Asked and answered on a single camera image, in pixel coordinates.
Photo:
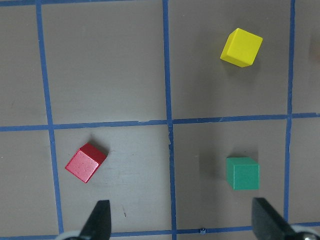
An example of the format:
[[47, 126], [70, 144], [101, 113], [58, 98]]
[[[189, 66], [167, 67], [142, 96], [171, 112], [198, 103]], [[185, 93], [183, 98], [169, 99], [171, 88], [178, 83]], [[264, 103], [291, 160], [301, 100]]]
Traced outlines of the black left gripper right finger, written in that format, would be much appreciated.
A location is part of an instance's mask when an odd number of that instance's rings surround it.
[[300, 240], [285, 219], [263, 197], [254, 197], [251, 206], [252, 231], [258, 240]]

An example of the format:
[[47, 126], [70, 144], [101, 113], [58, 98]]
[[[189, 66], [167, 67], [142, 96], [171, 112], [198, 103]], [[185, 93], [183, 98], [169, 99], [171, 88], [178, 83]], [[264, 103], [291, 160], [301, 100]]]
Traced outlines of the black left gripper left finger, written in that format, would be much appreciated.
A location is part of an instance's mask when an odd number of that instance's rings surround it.
[[80, 231], [81, 240], [109, 240], [111, 237], [111, 205], [99, 200]]

